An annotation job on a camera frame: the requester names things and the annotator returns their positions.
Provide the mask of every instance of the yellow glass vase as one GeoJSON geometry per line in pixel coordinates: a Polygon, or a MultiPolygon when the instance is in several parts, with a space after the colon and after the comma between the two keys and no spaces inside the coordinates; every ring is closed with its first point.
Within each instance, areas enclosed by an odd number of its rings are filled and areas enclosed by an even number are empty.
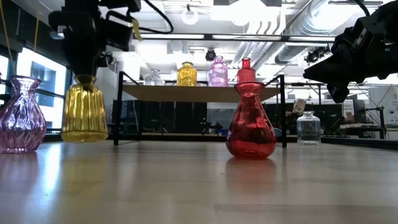
{"type": "Polygon", "coordinates": [[[77,75],[65,102],[62,139],[66,142],[95,142],[108,137],[102,91],[91,75],[77,75]]]}
{"type": "Polygon", "coordinates": [[[178,86],[196,86],[198,72],[192,67],[191,62],[182,63],[182,67],[177,73],[177,85],[178,86]]]}

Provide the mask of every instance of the wooden shelf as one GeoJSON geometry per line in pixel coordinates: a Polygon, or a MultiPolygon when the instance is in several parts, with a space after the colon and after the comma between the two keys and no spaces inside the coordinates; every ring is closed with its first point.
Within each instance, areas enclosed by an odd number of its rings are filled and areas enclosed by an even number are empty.
{"type": "MultiPolygon", "coordinates": [[[[142,101],[237,103],[241,99],[233,87],[123,85],[123,91],[142,101]]],[[[279,94],[279,88],[264,88],[260,100],[279,94]]]]}

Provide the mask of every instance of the table surface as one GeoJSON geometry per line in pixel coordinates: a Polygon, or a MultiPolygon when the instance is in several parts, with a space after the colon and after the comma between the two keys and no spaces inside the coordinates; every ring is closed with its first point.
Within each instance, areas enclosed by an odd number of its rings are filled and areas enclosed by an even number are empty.
{"type": "MultiPolygon", "coordinates": [[[[125,83],[123,91],[142,101],[237,103],[241,99],[234,87],[147,86],[125,83]]],[[[279,93],[279,88],[265,87],[259,98],[264,101],[279,93]]]]}
{"type": "Polygon", "coordinates": [[[288,144],[265,161],[224,143],[43,144],[0,155],[0,223],[397,223],[398,154],[288,144]]]}

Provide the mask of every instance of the pink glass vase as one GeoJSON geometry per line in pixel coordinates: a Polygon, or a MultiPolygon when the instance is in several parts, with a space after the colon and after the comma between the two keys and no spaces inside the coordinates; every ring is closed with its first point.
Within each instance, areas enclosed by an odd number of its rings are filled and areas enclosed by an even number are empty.
{"type": "Polygon", "coordinates": [[[222,56],[217,56],[210,68],[209,86],[228,86],[228,67],[222,56]]]}
{"type": "Polygon", "coordinates": [[[0,111],[0,152],[33,152],[43,141],[46,124],[35,101],[40,80],[11,76],[14,95],[0,111]]]}
{"type": "Polygon", "coordinates": [[[260,82],[235,85],[241,101],[229,126],[226,147],[237,158],[265,159],[275,151],[274,128],[259,98],[264,87],[260,82]]]}
{"type": "Polygon", "coordinates": [[[238,83],[255,81],[256,71],[250,66],[250,58],[242,59],[242,68],[238,71],[238,83]]]}

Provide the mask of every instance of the glass vase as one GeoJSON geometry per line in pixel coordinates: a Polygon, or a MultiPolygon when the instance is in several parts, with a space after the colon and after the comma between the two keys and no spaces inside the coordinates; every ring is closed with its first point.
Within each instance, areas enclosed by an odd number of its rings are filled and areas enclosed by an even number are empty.
{"type": "Polygon", "coordinates": [[[255,81],[256,71],[250,66],[250,58],[242,59],[242,68],[238,71],[238,83],[255,81]]]}
{"type": "Polygon", "coordinates": [[[319,146],[321,143],[321,121],[313,111],[305,111],[297,119],[297,141],[300,145],[319,146]]]}
{"type": "Polygon", "coordinates": [[[144,85],[164,85],[164,80],[160,76],[158,69],[152,69],[151,74],[144,80],[144,85]]]}
{"type": "Polygon", "coordinates": [[[210,68],[209,86],[228,86],[228,67],[222,56],[217,56],[210,68]]]}
{"type": "Polygon", "coordinates": [[[65,103],[62,139],[66,142],[96,142],[108,137],[102,91],[91,75],[77,75],[65,103]]]}
{"type": "Polygon", "coordinates": [[[14,95],[0,111],[0,150],[2,153],[34,152],[46,130],[44,115],[35,101],[39,79],[11,76],[14,95]]]}
{"type": "Polygon", "coordinates": [[[229,126],[226,146],[237,158],[265,159],[275,151],[274,128],[259,98],[264,87],[260,82],[235,85],[241,100],[229,126]]]}
{"type": "Polygon", "coordinates": [[[194,69],[191,62],[182,63],[182,67],[177,73],[178,86],[196,86],[198,72],[194,69]]]}

